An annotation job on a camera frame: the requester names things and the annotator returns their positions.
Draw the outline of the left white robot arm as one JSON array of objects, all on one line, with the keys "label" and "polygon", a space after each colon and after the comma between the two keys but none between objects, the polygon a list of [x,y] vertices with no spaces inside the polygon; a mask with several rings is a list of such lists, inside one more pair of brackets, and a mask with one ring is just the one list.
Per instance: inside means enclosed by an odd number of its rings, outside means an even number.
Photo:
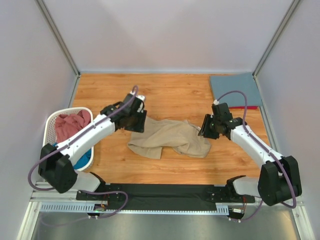
[{"label": "left white robot arm", "polygon": [[93,172],[74,168],[78,160],[102,139],[119,129],[142,133],[147,111],[146,97],[133,92],[123,101],[105,107],[85,128],[69,139],[53,146],[46,144],[40,153],[38,174],[60,194],[71,189],[102,192],[105,181]]}]

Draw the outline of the beige t shirt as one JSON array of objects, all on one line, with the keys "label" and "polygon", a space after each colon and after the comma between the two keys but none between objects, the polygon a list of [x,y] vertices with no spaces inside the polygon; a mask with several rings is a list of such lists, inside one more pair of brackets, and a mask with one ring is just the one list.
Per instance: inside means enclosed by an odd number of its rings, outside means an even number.
[{"label": "beige t shirt", "polygon": [[154,120],[147,117],[144,132],[132,132],[128,148],[135,154],[159,160],[164,147],[192,158],[205,158],[211,143],[199,136],[200,127],[187,120]]}]

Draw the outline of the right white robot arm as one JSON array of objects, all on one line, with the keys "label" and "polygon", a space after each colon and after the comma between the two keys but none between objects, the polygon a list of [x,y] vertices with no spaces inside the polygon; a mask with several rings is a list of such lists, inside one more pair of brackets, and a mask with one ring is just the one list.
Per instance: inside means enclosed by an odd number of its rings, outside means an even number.
[{"label": "right white robot arm", "polygon": [[240,175],[227,180],[227,185],[237,195],[261,198],[274,206],[302,195],[298,161],[293,156],[283,156],[263,142],[241,118],[234,118],[226,103],[212,104],[212,114],[206,114],[198,133],[207,139],[228,138],[240,146],[260,168],[258,178]]}]

